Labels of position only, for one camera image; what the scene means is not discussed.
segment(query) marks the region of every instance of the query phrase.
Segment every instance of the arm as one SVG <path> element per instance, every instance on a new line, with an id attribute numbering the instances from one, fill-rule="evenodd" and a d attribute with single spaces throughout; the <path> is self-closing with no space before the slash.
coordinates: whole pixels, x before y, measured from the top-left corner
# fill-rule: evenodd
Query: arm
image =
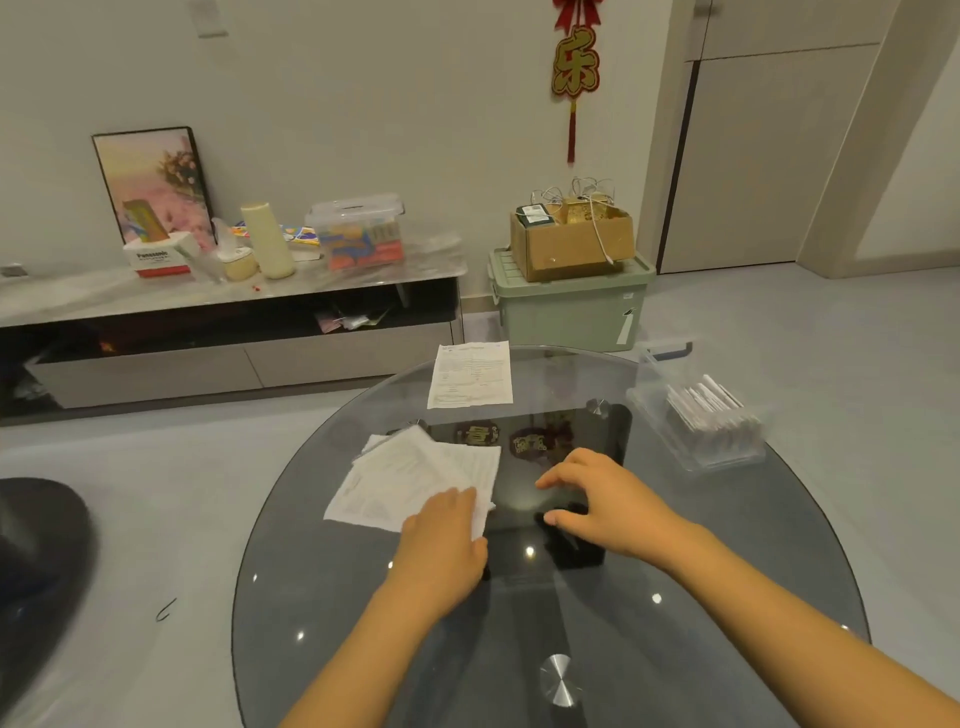
<path id="1" fill-rule="evenodd" d="M 537 487 L 560 483 L 586 491 L 589 513 L 544 519 L 669 573 L 804 728 L 960 726 L 960 704 L 681 518 L 610 458 L 574 450 Z"/>
<path id="2" fill-rule="evenodd" d="M 450 490 L 404 522 L 387 580 L 280 728 L 383 723 L 427 633 L 483 575 L 487 540 L 470 540 L 475 501 L 472 488 Z"/>

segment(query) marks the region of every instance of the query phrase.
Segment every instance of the flower painting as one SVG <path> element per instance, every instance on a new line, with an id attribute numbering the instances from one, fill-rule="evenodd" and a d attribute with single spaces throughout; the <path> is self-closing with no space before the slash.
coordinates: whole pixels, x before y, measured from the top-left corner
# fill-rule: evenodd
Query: flower painting
<path id="1" fill-rule="evenodd" d="M 96 134 L 93 144 L 124 242 L 190 231 L 215 247 L 210 203 L 189 127 Z"/>

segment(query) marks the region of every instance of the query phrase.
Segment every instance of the green plastic box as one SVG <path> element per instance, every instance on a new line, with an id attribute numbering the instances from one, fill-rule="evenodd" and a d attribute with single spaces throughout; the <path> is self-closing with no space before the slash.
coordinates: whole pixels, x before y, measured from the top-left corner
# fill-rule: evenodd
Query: green plastic box
<path id="1" fill-rule="evenodd" d="M 607 276 L 528 282 L 505 248 L 487 270 L 500 324 L 511 344 L 624 352 L 636 339 L 647 284 L 657 275 L 639 255 Z"/>

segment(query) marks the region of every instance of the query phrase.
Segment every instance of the red bow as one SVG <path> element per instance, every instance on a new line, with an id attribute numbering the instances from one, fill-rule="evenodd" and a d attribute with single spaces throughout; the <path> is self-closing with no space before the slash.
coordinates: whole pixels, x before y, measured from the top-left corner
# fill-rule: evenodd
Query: red bow
<path id="1" fill-rule="evenodd" d="M 597 3 L 602 2 L 603 0 L 553 0 L 554 8 L 563 7 L 554 30 L 563 28 L 569 36 L 570 29 L 574 25 L 585 25 L 588 28 L 600 25 L 600 12 L 597 10 Z M 584 17 L 582 23 L 579 22 L 581 14 Z"/>

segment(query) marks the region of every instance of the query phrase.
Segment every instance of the floor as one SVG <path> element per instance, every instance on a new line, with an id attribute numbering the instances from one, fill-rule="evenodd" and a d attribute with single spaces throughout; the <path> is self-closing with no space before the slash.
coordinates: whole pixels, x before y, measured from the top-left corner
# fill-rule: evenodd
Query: floor
<path id="1" fill-rule="evenodd" d="M 958 311 L 960 268 L 831 281 L 776 265 L 663 277 L 641 323 L 734 356 L 847 551 L 875 644 L 960 697 Z M 492 315 L 466 328 L 499 334 Z M 70 484 L 102 533 L 84 607 L 7 724 L 237 728 L 244 544 L 287 461 L 355 394 L 0 429 L 0 476 Z"/>

